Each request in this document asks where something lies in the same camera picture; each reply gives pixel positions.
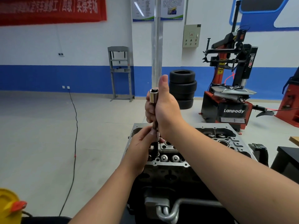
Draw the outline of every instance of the yellow warning label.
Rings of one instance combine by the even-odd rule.
[[[224,69],[222,67],[218,67],[217,75],[222,75],[223,71]]]

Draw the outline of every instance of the tire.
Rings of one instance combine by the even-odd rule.
[[[197,88],[197,81],[195,80],[192,83],[188,84],[176,84],[176,83],[169,83],[169,91],[170,93],[193,93],[196,91]]]
[[[194,101],[194,99],[183,100],[183,101],[178,100],[177,102],[178,102],[178,105],[180,106],[180,109],[189,109],[189,108],[192,108],[193,101]]]
[[[170,92],[176,100],[190,100],[194,97],[193,93],[172,93]]]
[[[172,83],[188,84],[195,80],[195,72],[189,70],[171,71],[169,81]]]

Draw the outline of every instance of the control panel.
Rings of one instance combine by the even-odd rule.
[[[198,47],[201,26],[201,24],[185,25],[183,48]]]

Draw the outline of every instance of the person's left hand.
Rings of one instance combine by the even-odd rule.
[[[156,130],[152,130],[152,126],[147,126],[132,137],[121,165],[128,168],[135,177],[143,172],[149,156],[150,145],[155,141],[156,135]]]

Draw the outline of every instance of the red banner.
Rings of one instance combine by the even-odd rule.
[[[0,26],[105,20],[105,0],[0,0]]]

